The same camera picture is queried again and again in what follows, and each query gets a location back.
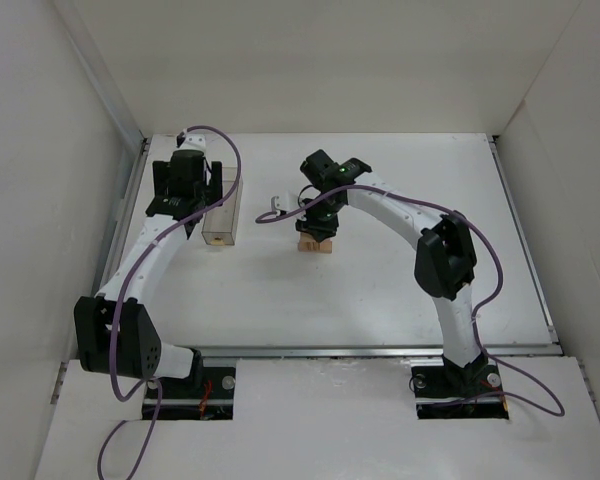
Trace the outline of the long wood block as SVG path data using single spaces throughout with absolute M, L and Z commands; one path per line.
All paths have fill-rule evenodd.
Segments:
M 301 233 L 297 243 L 297 249 L 304 253 L 331 254 L 333 246 L 330 239 L 317 241 L 311 235 Z

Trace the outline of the clear plastic bin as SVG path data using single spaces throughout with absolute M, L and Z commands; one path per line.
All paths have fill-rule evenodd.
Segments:
M 243 180 L 222 206 L 215 208 L 204 216 L 201 234 L 209 246 L 214 238 L 224 241 L 224 246 L 234 246 L 237 239 L 237 228 L 242 196 Z

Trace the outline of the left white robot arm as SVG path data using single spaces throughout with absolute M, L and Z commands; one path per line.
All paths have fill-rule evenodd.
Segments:
M 175 150 L 152 163 L 154 197 L 140 234 L 112 278 L 74 307 L 79 360 L 84 370 L 110 372 L 111 335 L 116 335 L 116 374 L 168 378 L 197 388 L 202 360 L 193 348 L 161 340 L 147 304 L 176 252 L 201 217 L 191 216 L 222 197 L 222 163 L 209 163 L 203 146 Z

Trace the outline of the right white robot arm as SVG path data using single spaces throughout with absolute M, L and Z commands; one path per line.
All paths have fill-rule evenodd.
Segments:
M 414 277 L 434 302 L 443 338 L 446 391 L 426 396 L 476 395 L 486 380 L 488 359 L 474 333 L 471 283 L 477 256 L 463 217 L 398 200 L 371 167 L 356 158 L 338 164 L 318 150 L 304 160 L 300 171 L 322 194 L 341 189 L 315 205 L 308 198 L 299 200 L 305 213 L 296 221 L 296 230 L 314 243 L 314 249 L 336 235 L 338 212 L 345 206 L 371 215 L 414 248 Z

